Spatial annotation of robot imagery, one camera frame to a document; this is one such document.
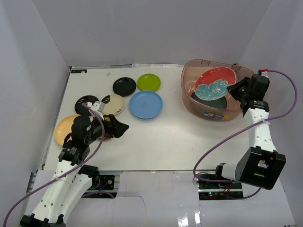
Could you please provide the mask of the dark teal ceramic plate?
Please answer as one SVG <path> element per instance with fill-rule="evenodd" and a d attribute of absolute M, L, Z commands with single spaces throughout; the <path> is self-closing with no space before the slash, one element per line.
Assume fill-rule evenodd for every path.
<path fill-rule="evenodd" d="M 226 109 L 227 108 L 227 100 L 225 97 L 221 97 L 219 99 L 216 100 L 212 100 L 212 101 L 206 101 L 206 100 L 202 100 L 200 99 L 194 92 L 192 93 L 191 97 L 201 103 L 204 104 L 206 106 L 210 106 L 213 108 L 218 108 L 218 109 Z"/>

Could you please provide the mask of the red plate with teal flower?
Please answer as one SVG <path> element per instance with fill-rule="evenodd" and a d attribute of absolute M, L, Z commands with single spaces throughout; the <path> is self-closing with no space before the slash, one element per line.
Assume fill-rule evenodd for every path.
<path fill-rule="evenodd" d="M 237 82 L 236 73 L 227 67 L 217 67 L 204 72 L 194 86 L 195 95 L 201 100 L 214 101 L 228 94 L 228 86 Z"/>

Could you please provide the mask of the light blue plate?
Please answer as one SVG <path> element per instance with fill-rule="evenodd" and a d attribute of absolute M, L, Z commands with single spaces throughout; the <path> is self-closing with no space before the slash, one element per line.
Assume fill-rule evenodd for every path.
<path fill-rule="evenodd" d="M 129 101 L 131 113 L 140 119 L 151 119 L 160 114 L 163 108 L 162 98 L 153 91 L 135 93 Z"/>

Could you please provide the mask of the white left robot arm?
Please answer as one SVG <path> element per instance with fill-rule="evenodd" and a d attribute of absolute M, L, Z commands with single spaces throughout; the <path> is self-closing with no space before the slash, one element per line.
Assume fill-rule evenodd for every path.
<path fill-rule="evenodd" d="M 52 180 L 30 215 L 20 221 L 22 227 L 64 227 L 85 191 L 99 186 L 98 168 L 85 164 L 92 158 L 89 146 L 103 138 L 120 138 L 129 125 L 114 115 L 101 117 L 77 116 L 66 136 Z"/>

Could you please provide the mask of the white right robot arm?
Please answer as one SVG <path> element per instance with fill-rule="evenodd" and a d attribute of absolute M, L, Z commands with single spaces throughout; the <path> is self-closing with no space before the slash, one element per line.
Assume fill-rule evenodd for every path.
<path fill-rule="evenodd" d="M 218 188 L 226 188 L 234 181 L 271 190 L 286 164 L 285 155 L 277 152 L 266 121 L 269 106 L 263 98 L 268 87 L 268 77 L 256 74 L 227 87 L 230 95 L 240 102 L 247 124 L 256 126 L 248 129 L 249 148 L 240 161 L 216 167 L 214 184 Z"/>

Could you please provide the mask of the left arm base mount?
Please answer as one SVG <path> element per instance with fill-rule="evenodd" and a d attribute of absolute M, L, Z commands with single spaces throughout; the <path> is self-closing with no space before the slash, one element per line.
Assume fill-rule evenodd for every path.
<path fill-rule="evenodd" d="M 97 175 L 92 177 L 92 186 L 90 190 L 113 190 L 115 187 L 114 175 Z"/>

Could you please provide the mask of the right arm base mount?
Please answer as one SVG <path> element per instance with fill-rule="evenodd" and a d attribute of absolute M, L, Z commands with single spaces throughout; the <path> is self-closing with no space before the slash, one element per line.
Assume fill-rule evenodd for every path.
<path fill-rule="evenodd" d="M 243 199 L 243 189 L 241 183 L 217 183 L 205 182 L 193 177 L 197 183 L 200 201 L 219 201 Z"/>

